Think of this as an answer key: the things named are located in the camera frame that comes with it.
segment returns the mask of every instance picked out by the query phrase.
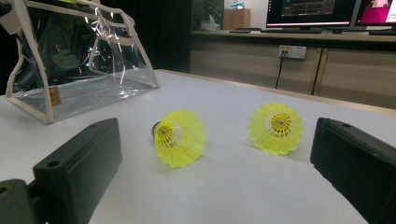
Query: cabinet door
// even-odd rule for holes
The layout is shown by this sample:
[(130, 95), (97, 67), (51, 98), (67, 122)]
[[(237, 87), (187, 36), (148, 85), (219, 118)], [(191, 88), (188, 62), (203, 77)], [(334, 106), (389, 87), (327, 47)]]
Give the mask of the cabinet door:
[(396, 52), (329, 49), (316, 95), (396, 109)]

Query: clear plastic bag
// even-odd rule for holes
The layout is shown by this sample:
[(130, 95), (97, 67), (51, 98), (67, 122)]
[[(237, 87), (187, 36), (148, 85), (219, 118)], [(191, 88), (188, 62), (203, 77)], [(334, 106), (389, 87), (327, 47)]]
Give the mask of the clear plastic bag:
[(134, 21), (75, 2), (0, 0), (0, 22), (20, 53), (6, 97), (45, 123), (159, 88)]

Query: wall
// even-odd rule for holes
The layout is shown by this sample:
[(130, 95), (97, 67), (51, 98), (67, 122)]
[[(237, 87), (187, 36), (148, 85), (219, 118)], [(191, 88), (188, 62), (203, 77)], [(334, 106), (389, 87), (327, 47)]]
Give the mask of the wall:
[[(224, 9), (230, 9), (233, 0), (224, 0)], [(268, 0), (240, 0), (250, 9), (250, 27), (265, 28)]]

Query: white table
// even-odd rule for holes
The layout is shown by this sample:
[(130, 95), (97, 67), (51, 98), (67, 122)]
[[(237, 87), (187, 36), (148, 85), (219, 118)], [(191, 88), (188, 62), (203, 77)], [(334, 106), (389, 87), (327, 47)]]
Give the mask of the white table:
[[(0, 97), (0, 180), (31, 182), (32, 167), (72, 136), (118, 118), (123, 164), (92, 224), (365, 223), (309, 162), (316, 122), (338, 119), (396, 146), (395, 111), (166, 71), (156, 75), (158, 90), (49, 126)], [(305, 126), (302, 143), (284, 157), (258, 150), (248, 136), (254, 110), (273, 101), (295, 108)], [(200, 159), (171, 169), (157, 157), (150, 129), (180, 108), (202, 118), (208, 137)]]

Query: yellow shuttlecock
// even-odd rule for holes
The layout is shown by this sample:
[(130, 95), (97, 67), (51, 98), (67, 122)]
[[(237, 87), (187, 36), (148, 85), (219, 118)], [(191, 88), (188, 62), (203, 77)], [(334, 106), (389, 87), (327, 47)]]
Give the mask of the yellow shuttlecock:
[(201, 119), (188, 110), (170, 113), (154, 125), (154, 145), (163, 163), (184, 167), (201, 156), (206, 131)]
[(295, 109), (271, 103), (256, 109), (248, 126), (256, 147), (272, 154), (288, 154), (303, 139), (302, 119)]

